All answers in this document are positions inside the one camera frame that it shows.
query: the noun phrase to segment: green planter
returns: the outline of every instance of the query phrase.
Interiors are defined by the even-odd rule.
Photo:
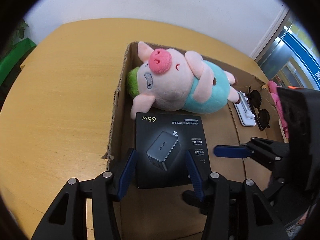
[[[26,38],[13,46],[8,55],[0,61],[0,86],[12,68],[27,52],[34,49],[35,46],[36,44],[29,38]]]

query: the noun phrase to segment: wooden table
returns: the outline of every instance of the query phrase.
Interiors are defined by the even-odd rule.
[[[69,178],[105,170],[113,95],[132,41],[195,50],[267,81],[251,58],[178,26],[136,19],[62,25],[23,62],[0,113],[0,190],[28,237]],[[87,227],[93,239],[90,216]]]

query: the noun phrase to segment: turquoise plush body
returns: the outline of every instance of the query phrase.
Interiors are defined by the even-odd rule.
[[[199,80],[194,77],[191,91],[187,97],[187,100],[183,106],[183,110],[198,113],[198,114],[210,114],[223,108],[228,102],[228,95],[230,93],[230,84],[224,71],[212,62],[203,61],[214,72],[217,83],[212,86],[211,97],[203,104],[195,101],[192,97]]]

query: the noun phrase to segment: black product box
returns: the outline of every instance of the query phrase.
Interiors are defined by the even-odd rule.
[[[210,168],[207,143],[199,116],[137,113],[137,188],[190,184],[185,153],[192,151]]]

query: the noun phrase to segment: pink snout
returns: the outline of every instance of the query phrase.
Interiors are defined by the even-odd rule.
[[[172,64],[170,52],[165,49],[155,49],[149,58],[149,67],[153,73],[163,74]]]

